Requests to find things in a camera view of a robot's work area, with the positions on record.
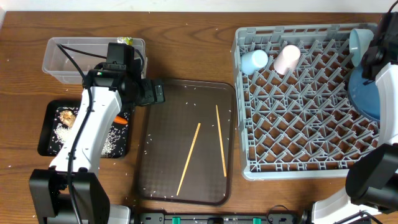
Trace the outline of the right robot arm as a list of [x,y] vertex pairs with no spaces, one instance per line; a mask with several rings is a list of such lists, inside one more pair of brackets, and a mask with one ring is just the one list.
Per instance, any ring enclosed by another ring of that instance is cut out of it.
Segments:
[[301,223],[378,223],[376,215],[397,211],[397,13],[382,16],[362,59],[363,77],[372,80],[381,103],[377,148],[348,171],[345,187],[317,201]]

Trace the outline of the light blue cup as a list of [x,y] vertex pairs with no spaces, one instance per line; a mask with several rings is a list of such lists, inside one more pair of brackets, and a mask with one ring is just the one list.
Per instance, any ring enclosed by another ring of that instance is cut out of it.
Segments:
[[243,54],[241,56],[241,71],[246,75],[252,75],[256,70],[265,67],[268,60],[268,55],[263,50]]

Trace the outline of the dark blue plate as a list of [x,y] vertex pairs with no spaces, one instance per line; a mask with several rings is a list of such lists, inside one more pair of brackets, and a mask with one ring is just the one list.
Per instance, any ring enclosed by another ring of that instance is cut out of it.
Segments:
[[374,81],[362,77],[362,66],[355,67],[349,76],[348,98],[362,116],[372,121],[380,120],[380,99]]

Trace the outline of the light blue bowl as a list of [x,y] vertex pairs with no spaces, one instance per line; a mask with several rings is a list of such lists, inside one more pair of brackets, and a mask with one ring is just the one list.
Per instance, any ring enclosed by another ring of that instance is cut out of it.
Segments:
[[353,29],[349,35],[349,52],[352,54],[351,61],[358,67],[366,53],[374,33],[369,29]]

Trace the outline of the pink cup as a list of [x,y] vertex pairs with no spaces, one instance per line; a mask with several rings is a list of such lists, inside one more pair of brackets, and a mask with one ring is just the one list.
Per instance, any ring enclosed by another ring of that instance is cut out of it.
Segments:
[[296,68],[300,59],[300,49],[295,45],[286,45],[274,61],[274,70],[285,75]]

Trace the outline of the brown food scrap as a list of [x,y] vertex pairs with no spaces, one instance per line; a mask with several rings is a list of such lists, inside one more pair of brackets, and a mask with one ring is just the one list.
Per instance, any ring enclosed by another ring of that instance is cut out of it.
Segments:
[[75,122],[75,120],[76,120],[76,116],[75,116],[75,115],[73,114],[73,112],[70,111],[70,110],[64,110],[64,111],[62,111],[62,112],[60,113],[59,118],[60,118],[60,121],[61,121],[64,125],[68,126],[69,128],[72,128],[72,127],[73,127],[74,122]]

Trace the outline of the yellow foil snack wrapper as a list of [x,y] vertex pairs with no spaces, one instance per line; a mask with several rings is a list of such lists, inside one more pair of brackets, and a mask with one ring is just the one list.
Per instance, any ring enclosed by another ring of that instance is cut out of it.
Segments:
[[132,37],[118,37],[117,38],[117,43],[119,44],[127,44],[127,45],[133,45],[134,39]]

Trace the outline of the orange carrot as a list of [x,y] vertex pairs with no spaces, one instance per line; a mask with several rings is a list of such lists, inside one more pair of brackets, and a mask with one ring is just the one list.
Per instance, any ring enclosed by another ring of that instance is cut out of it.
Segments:
[[122,125],[127,125],[128,120],[122,116],[116,116],[114,119],[114,123],[122,124]]

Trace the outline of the white rice pile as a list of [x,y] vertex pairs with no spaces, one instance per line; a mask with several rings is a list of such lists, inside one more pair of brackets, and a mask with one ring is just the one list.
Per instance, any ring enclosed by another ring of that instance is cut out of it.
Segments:
[[[55,111],[55,117],[53,119],[53,127],[50,135],[49,146],[47,152],[50,156],[56,156],[62,149],[63,145],[69,138],[72,129],[64,125],[60,121],[60,113],[64,110],[70,110],[77,117],[79,107],[58,107]],[[129,135],[129,120],[131,113],[120,112],[118,116],[122,116],[128,120],[127,125],[113,123],[110,127],[109,133],[106,137],[101,157],[102,158],[119,158],[123,157],[127,148],[127,139]]]

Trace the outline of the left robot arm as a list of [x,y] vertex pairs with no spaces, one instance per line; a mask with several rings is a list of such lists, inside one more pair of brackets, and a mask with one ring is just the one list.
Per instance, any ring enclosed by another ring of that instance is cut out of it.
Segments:
[[131,209],[111,204],[98,180],[101,152],[122,108],[165,101],[162,80],[141,78],[125,65],[103,63],[82,76],[83,93],[71,134],[29,188],[39,223],[130,223]]

